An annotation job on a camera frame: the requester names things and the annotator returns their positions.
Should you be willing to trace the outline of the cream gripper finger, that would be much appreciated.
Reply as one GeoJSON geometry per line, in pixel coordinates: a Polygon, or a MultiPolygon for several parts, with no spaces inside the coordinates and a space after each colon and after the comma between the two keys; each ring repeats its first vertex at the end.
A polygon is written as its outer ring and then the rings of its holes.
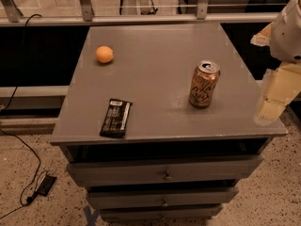
{"type": "Polygon", "coordinates": [[[282,62],[274,71],[267,69],[261,83],[254,122],[267,126],[276,121],[286,106],[301,92],[301,64],[282,62]]]}
{"type": "Polygon", "coordinates": [[[256,46],[269,46],[270,45],[270,36],[272,30],[272,23],[268,24],[265,28],[263,28],[259,33],[254,35],[251,39],[251,43],[256,46]]]}

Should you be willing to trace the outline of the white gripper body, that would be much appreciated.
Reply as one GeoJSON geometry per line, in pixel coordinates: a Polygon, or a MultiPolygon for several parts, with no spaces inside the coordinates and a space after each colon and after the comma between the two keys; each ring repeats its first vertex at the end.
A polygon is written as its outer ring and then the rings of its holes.
{"type": "Polygon", "coordinates": [[[270,53],[280,61],[301,62],[300,0],[290,0],[274,20],[270,36],[270,53]]]}

